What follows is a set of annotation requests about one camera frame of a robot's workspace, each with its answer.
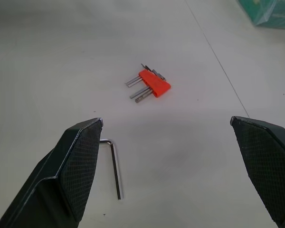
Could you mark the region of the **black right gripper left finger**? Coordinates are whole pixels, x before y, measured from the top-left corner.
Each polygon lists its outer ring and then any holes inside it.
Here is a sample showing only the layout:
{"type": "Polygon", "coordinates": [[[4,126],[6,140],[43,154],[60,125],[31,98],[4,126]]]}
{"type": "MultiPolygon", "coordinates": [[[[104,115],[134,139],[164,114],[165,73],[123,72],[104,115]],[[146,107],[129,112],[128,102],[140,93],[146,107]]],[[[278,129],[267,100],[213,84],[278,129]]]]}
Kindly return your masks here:
{"type": "Polygon", "coordinates": [[[95,176],[103,127],[93,118],[66,129],[35,166],[0,228],[78,228],[95,176]]]}

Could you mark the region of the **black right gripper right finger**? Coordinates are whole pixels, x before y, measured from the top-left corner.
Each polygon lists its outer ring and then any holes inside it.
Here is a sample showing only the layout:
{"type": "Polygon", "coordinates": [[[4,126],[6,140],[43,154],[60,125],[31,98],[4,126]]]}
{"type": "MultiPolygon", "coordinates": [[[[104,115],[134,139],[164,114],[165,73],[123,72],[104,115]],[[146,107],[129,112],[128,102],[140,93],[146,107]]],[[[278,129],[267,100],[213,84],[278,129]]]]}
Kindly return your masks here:
{"type": "Polygon", "coordinates": [[[252,184],[271,219],[285,228],[285,128],[240,116],[230,125],[252,184]]]}

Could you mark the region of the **silver hex key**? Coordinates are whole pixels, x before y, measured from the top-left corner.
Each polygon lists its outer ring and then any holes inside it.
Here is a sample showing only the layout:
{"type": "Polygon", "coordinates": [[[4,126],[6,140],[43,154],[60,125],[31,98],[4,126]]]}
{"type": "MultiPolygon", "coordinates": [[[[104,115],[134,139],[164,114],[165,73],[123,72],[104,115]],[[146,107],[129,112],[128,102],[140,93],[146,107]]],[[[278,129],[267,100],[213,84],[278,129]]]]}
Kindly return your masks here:
{"type": "Polygon", "coordinates": [[[123,195],[122,181],[121,181],[121,175],[119,171],[118,156],[117,156],[117,150],[115,148],[115,144],[112,140],[109,140],[109,139],[101,139],[100,144],[107,144],[110,147],[112,162],[113,162],[117,198],[118,200],[122,200],[124,198],[124,195],[123,195]]]}

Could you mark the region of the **red hex key set holder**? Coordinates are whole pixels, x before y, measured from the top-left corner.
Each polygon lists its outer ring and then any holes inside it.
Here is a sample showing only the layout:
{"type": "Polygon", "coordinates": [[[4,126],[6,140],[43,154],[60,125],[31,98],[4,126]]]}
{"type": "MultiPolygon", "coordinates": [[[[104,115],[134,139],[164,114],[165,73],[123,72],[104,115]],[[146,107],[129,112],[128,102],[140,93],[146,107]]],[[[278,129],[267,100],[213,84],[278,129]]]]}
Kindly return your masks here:
{"type": "Polygon", "coordinates": [[[139,72],[139,76],[143,79],[145,85],[153,91],[154,96],[157,98],[171,89],[171,85],[168,82],[164,81],[151,71],[144,69],[139,72]]]}

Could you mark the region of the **green plastic-wrapped box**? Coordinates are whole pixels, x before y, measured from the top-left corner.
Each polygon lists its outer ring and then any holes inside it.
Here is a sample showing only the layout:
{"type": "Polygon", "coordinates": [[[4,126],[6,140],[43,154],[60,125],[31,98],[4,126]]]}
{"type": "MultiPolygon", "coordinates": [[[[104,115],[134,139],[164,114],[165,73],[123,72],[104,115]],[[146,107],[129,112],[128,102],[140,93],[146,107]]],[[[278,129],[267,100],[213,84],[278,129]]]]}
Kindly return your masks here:
{"type": "Polygon", "coordinates": [[[237,0],[252,24],[285,29],[285,0],[237,0]]]}

